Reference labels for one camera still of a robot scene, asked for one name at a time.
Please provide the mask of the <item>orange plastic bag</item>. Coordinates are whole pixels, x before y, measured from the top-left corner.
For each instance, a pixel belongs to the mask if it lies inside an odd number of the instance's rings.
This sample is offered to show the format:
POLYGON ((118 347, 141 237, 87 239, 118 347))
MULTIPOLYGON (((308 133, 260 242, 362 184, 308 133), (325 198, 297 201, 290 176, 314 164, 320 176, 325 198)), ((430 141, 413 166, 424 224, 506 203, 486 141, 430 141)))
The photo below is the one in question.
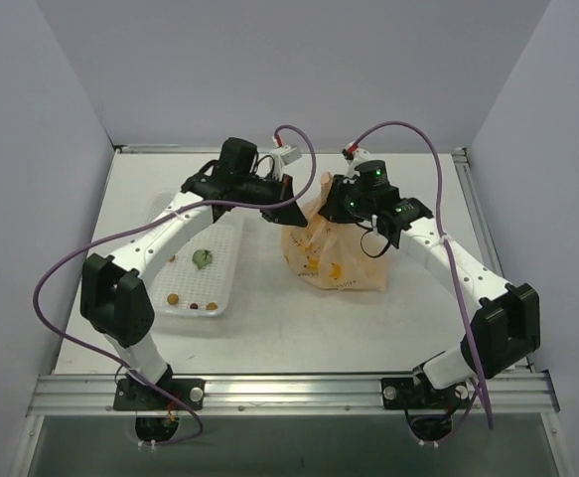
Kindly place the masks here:
POLYGON ((300 279, 320 289, 383 291, 390 267, 389 257, 380 255, 385 240, 319 214, 332 186, 333 176, 323 174, 320 194, 302 208, 308 226, 282 229, 282 254, 300 279))

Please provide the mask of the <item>white plastic basket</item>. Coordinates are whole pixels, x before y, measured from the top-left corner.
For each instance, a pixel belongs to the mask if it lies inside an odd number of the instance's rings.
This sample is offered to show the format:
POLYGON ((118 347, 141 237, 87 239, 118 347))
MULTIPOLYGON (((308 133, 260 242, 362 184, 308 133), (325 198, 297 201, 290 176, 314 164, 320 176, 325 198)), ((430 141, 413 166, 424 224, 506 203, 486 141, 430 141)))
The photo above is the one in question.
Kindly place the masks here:
POLYGON ((243 218, 238 215, 221 217, 174 252, 174 262, 169 262, 162 248, 144 247, 143 256, 148 265, 148 277, 144 282, 155 312, 179 318, 206 318, 221 314, 230 296, 242 227, 243 218), (214 262, 197 270, 192 263, 192 254, 200 248, 211 250, 214 262), (167 302, 171 293, 179 296, 179 303, 174 306, 167 302), (212 302, 217 304, 214 311, 207 309, 212 302), (191 303, 197 303, 199 309, 191 309, 191 303))

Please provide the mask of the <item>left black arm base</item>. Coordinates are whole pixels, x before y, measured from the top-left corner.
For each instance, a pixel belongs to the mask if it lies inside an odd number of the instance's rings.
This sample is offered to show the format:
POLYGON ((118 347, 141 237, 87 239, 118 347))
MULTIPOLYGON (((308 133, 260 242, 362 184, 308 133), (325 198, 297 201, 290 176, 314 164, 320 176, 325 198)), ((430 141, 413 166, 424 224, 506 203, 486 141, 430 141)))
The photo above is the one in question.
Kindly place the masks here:
MULTIPOLYGON (((203 407, 205 384, 200 378, 166 378, 161 380, 157 387, 192 410, 200 410, 203 407)), ((164 397, 133 378, 124 378, 118 382, 112 408, 119 411, 183 409, 171 398, 164 397)))

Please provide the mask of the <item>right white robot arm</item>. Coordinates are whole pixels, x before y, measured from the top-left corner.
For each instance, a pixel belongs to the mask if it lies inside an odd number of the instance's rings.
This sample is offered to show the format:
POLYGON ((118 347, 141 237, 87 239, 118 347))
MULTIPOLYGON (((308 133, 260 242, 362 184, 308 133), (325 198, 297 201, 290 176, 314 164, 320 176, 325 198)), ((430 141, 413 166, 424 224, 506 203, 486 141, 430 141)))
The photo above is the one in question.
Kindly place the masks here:
POLYGON ((536 290, 511 284, 440 231, 431 210, 404 198, 381 160, 362 161, 336 175, 319 211, 337 224, 356 224, 423 265, 457 299, 465 316, 461 343, 429 359, 411 383, 414 399, 433 406, 454 384, 495 377, 540 346, 536 290))

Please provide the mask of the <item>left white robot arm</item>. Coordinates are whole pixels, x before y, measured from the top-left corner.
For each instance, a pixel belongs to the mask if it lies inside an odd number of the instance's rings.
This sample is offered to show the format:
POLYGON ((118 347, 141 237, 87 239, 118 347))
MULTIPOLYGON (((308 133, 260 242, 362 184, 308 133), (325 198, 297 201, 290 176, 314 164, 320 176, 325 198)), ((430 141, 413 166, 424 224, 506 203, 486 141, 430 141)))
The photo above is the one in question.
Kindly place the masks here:
POLYGON ((79 310, 103 334, 138 382, 137 397, 150 408, 172 396, 172 374, 150 334, 155 311, 148 289, 171 256, 235 207, 248 206, 276 225, 304 228, 308 221, 295 201, 283 168, 301 156, 291 145, 270 153, 272 170, 254 170, 257 147, 228 138, 219 157, 189 177, 157 217, 157 227, 108 256, 92 254, 83 264, 79 310))

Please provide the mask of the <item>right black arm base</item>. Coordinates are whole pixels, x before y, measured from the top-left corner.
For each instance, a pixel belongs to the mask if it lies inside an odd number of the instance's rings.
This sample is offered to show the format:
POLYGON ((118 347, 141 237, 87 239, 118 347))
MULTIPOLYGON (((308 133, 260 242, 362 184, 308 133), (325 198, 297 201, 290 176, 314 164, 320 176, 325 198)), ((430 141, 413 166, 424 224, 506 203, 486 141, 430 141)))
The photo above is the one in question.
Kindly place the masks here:
POLYGON ((464 382, 443 390, 434 389, 426 379, 412 376, 382 378, 379 383, 382 406, 388 410, 444 412, 465 408, 470 397, 464 382))

